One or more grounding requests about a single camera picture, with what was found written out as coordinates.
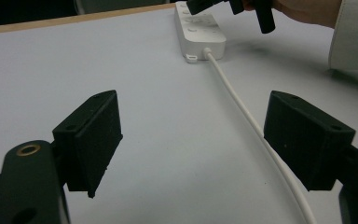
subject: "white power strip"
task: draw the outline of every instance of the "white power strip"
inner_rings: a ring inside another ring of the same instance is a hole
[[[186,61],[196,63],[197,60],[208,60],[202,52],[205,48],[211,49],[216,60],[221,59],[227,39],[213,15],[203,11],[192,16],[186,2],[175,4],[175,26]]]

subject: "power cord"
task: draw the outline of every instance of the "power cord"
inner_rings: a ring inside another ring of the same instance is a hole
[[[289,173],[287,168],[283,166],[282,161],[280,160],[278,154],[272,149],[272,147],[269,145],[266,139],[264,139],[264,134],[262,133],[260,126],[258,125],[257,121],[253,118],[252,114],[249,112],[248,108],[245,106],[241,98],[238,96],[238,94],[234,91],[231,84],[229,83],[225,73],[220,68],[219,64],[216,62],[216,59],[212,55],[212,51],[209,48],[205,48],[202,51],[203,55],[206,59],[212,62],[213,67],[216,69],[219,76],[222,78],[223,83],[226,86],[226,89],[228,90],[231,97],[234,99],[237,106],[240,108],[242,114],[246,117],[246,119],[249,121],[249,123],[254,128],[255,132],[257,133],[258,137],[260,138],[261,142],[263,143],[264,147],[267,149],[268,154],[271,156],[271,158],[274,160],[275,164],[278,166],[279,170],[281,171],[284,180],[286,181],[287,185],[289,186],[290,190],[293,192],[296,201],[298,203],[298,206],[301,209],[302,214],[304,215],[305,220],[309,224],[316,224],[316,218],[312,213],[312,210],[310,209],[310,205],[307,202],[307,199],[305,198],[304,194],[301,192],[301,189],[299,188],[296,180],[294,179],[293,175]]]

